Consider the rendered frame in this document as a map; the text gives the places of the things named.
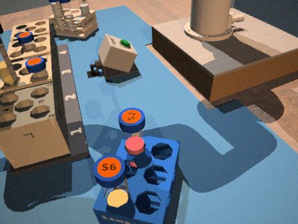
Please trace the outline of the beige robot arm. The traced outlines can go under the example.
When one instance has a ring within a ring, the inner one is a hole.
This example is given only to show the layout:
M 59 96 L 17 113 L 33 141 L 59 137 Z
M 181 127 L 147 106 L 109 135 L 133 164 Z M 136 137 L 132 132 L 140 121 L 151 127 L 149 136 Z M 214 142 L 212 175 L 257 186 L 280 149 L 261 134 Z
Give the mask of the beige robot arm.
M 231 24 L 244 21 L 243 14 L 229 13 L 230 3 L 231 0 L 191 0 L 191 18 L 185 24 L 185 34 L 210 42 L 229 38 L 233 34 Z

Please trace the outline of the light blue bench mat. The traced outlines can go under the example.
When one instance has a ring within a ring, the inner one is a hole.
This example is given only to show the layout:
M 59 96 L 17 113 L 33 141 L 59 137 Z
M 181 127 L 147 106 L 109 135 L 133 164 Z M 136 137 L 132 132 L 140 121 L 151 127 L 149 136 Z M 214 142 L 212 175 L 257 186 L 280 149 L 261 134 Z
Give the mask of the light blue bench mat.
M 12 176 L 0 150 L 0 224 L 100 224 L 93 166 L 116 155 L 118 116 L 144 112 L 144 136 L 180 141 L 166 224 L 298 224 L 298 153 L 239 100 L 208 110 L 154 55 L 152 27 L 126 5 L 96 10 L 68 44 L 89 155 Z M 104 35 L 130 42 L 139 72 L 88 78 Z

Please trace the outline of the clear conical tube with red liquid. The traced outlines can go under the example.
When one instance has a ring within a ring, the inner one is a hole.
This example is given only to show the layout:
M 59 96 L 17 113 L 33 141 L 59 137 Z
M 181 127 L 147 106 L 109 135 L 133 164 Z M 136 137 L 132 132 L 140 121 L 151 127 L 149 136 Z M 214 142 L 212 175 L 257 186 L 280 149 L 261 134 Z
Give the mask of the clear conical tube with red liquid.
M 138 155 L 145 150 L 145 115 L 141 109 L 128 108 L 120 112 L 118 121 L 128 154 Z

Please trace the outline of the blue tube rack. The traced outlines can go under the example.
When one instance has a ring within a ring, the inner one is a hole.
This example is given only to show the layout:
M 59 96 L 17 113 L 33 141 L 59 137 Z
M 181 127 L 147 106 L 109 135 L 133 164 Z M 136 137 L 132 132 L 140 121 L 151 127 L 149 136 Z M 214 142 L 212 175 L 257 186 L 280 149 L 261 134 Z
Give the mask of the blue tube rack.
M 144 138 L 145 150 L 138 155 L 128 154 L 122 139 L 116 155 L 125 162 L 129 197 L 125 204 L 113 207 L 107 204 L 101 188 L 93 206 L 100 224 L 166 224 L 178 169 L 180 141 L 152 136 Z M 128 161 L 137 167 L 129 166 Z

